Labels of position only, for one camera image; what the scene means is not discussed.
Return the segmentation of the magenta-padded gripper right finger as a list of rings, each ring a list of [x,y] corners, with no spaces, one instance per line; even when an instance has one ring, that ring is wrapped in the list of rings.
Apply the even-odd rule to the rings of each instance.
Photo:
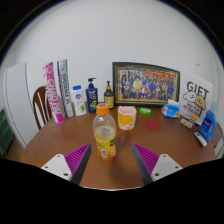
[[[136,143],[132,146],[132,154],[144,185],[150,184],[182,169],[169,155],[158,155],[150,149]]]

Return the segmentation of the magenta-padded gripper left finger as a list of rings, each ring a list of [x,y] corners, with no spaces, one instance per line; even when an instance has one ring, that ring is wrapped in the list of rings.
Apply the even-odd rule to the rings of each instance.
[[[90,155],[91,144],[88,143],[66,155],[56,154],[42,169],[79,185]]]

